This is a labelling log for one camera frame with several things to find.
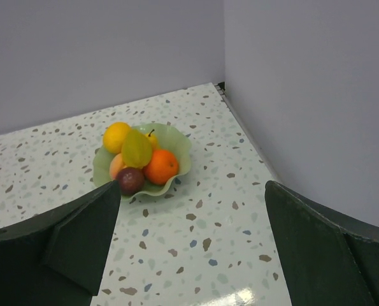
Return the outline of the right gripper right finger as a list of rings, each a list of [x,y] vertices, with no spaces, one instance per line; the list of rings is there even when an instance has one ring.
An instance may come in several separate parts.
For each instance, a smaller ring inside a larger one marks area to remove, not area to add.
[[[265,202],[293,305],[379,305],[379,227],[268,181]]]

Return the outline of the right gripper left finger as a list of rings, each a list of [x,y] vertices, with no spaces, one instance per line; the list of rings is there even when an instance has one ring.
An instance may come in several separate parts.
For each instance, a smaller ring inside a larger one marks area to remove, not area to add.
[[[0,228],[0,305],[90,305],[117,221],[115,181]]]

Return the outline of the dark purple plum fruit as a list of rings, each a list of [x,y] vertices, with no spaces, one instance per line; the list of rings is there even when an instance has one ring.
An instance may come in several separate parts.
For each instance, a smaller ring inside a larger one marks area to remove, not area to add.
[[[122,195],[132,196],[141,191],[145,184],[143,172],[137,168],[127,167],[116,176]]]

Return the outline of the peach fruit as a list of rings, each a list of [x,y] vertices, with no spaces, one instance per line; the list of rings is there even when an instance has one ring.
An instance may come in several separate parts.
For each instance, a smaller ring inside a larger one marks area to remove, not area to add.
[[[110,167],[109,167],[109,176],[112,180],[115,180],[117,178],[117,175],[120,171],[122,171],[127,166],[125,165],[122,154],[117,154],[111,161]]]

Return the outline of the yellow green starfruit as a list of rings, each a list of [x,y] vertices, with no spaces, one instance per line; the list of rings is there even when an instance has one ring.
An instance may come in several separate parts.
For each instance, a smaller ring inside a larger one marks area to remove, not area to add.
[[[128,132],[122,146],[122,159],[126,166],[145,167],[152,158],[152,144],[148,138],[136,129]]]

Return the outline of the orange mandarin fruit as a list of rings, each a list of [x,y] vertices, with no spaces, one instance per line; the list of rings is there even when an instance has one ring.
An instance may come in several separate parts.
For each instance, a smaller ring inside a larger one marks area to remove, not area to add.
[[[164,185],[179,172],[179,162],[175,155],[165,149],[157,149],[151,161],[144,167],[145,178],[155,185]]]

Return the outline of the yellow pear fruit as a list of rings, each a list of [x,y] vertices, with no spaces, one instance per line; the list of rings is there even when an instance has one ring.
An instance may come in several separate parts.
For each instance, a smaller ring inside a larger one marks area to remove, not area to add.
[[[148,141],[151,143],[153,150],[160,149],[158,139],[155,135],[155,129],[152,129],[149,133],[147,133],[146,137],[148,138]]]

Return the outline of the green wavy bowl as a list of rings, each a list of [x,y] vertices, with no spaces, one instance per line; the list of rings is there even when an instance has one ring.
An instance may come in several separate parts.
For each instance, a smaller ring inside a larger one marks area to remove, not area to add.
[[[174,126],[161,123],[149,123],[138,126],[133,126],[133,129],[140,131],[141,133],[148,133],[152,129],[155,129],[155,135],[158,138],[159,145],[162,149],[172,152],[179,162],[179,172],[174,177],[170,178],[163,186],[157,186],[149,181],[145,181],[145,185],[142,190],[133,196],[122,195],[122,200],[130,200],[134,196],[149,195],[149,196],[161,196],[168,192],[171,184],[175,178],[180,178],[183,175],[188,174],[191,169],[192,161],[190,160],[191,141],[183,133],[181,133]],[[103,146],[101,146],[93,160],[92,160],[92,181],[96,187],[111,182],[110,177],[110,164],[115,154],[109,153]]]

